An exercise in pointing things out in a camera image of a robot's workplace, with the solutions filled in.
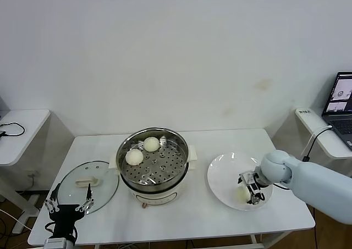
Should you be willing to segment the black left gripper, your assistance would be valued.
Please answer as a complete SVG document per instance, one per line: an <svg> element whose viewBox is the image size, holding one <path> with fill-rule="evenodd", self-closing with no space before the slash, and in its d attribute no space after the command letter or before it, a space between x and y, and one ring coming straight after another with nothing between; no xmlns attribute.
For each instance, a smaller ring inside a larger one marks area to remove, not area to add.
<svg viewBox="0 0 352 249"><path fill-rule="evenodd" d="M86 201L81 204L58 205L57 195L60 184L53 189L49 197L45 199L45 207L49 212L49 218L54 222L52 237L77 237L78 232L75 223L84 217L84 212L94 204L91 184L88 184Z"/></svg>

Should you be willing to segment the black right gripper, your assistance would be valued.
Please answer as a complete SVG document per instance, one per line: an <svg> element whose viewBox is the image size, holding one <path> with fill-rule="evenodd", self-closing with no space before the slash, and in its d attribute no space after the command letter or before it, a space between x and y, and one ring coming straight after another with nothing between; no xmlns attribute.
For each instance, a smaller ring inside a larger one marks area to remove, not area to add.
<svg viewBox="0 0 352 249"><path fill-rule="evenodd" d="M238 184L241 184L242 182L243 182L243 177L241 176L238 179ZM258 173L254 171L250 171L249 172L249 192L250 192L249 204L256 205L260 201L265 200L265 196L261 191L261 189L265 187L266 187L266 184L262 182L262 180L259 178Z"/></svg>

